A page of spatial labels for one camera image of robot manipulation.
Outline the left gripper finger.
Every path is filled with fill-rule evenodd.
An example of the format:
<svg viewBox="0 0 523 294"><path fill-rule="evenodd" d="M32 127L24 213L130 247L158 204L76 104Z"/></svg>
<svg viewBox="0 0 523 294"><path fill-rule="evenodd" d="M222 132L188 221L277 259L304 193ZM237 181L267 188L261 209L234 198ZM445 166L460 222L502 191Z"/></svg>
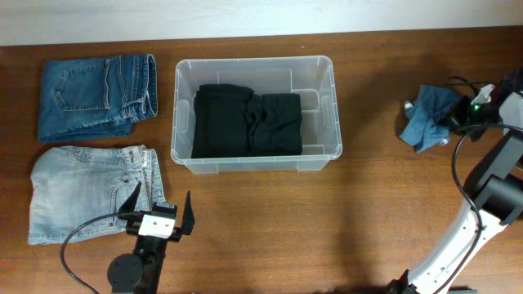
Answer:
<svg viewBox="0 0 523 294"><path fill-rule="evenodd" d="M191 235L194 228L195 218L194 212L191 205L191 191L188 190L186 193L186 201L184 206L184 213L181 222L181 233L183 235Z"/></svg>
<svg viewBox="0 0 523 294"><path fill-rule="evenodd" d="M136 185L131 195L125 200L122 206L119 208L119 213L131 213L135 211L136 202L139 198L141 191L141 182Z"/></svg>

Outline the blue shirt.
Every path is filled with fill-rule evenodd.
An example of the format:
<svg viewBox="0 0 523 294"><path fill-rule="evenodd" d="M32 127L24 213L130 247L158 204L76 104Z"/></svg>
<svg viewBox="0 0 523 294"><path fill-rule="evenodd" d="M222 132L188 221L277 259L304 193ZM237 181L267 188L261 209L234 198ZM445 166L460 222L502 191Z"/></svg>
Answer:
<svg viewBox="0 0 523 294"><path fill-rule="evenodd" d="M448 88L420 86L417 99L404 105L409 122L400 134L402 141L413 146L416 153L448 144L449 127L440 121L459 100L460 96Z"/></svg>

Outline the black garment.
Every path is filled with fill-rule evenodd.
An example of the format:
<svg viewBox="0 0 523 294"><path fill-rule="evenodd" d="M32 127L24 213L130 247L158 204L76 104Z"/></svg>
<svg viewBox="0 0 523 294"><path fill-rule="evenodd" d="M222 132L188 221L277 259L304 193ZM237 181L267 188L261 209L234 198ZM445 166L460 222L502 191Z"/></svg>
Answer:
<svg viewBox="0 0 523 294"><path fill-rule="evenodd" d="M232 84L204 84L194 98L192 158L235 158L248 155L244 117L253 90Z"/></svg>

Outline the dark green garment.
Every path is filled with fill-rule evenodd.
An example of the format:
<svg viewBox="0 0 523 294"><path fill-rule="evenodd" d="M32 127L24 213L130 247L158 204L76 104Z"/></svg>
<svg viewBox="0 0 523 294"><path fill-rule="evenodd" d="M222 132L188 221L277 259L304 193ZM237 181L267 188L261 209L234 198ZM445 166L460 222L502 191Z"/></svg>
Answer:
<svg viewBox="0 0 523 294"><path fill-rule="evenodd" d="M245 119L251 156L302 154L302 106L299 94L254 94L247 102Z"/></svg>

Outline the clear plastic storage bin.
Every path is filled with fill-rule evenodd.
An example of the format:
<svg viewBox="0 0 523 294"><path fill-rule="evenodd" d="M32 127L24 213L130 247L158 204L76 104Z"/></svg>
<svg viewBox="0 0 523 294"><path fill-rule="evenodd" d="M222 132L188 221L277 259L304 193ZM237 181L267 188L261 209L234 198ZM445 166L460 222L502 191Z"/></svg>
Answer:
<svg viewBox="0 0 523 294"><path fill-rule="evenodd" d="M192 158L194 98L203 84L228 83L257 94L296 93L302 105L302 154L246 158ZM333 62L327 56L186 59L176 66L172 160L195 175L220 172L320 171L342 154Z"/></svg>

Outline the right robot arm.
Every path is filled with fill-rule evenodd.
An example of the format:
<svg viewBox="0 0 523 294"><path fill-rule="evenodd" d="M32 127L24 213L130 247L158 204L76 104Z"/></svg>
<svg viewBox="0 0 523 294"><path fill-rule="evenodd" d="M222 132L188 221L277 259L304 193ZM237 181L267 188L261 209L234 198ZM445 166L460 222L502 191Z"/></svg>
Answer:
<svg viewBox="0 0 523 294"><path fill-rule="evenodd" d="M416 152L461 138L451 172L463 204L444 237L427 258L384 288L385 293L450 293L453 281L496 234L522 219L522 180L513 169L522 164L522 71L500 82L450 77L444 87L422 86L414 102L404 104L409 122L400 138ZM489 128L503 131L498 143L465 181L457 171L458 149L477 141Z"/></svg>

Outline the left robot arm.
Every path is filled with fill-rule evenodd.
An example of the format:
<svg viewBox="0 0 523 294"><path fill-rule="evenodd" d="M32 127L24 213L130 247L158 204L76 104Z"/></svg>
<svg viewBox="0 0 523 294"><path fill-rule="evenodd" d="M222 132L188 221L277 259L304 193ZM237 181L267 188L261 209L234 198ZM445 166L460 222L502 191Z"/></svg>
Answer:
<svg viewBox="0 0 523 294"><path fill-rule="evenodd" d="M195 219L191 193L186 194L183 217L176 226L177 206L154 203L149 211L135 210L141 191L137 185L118 210L118 218L126 222L126 233L136 237L133 251L117 256L107 270L112 293L156 293L159 286L167 245L178 243L190 235Z"/></svg>

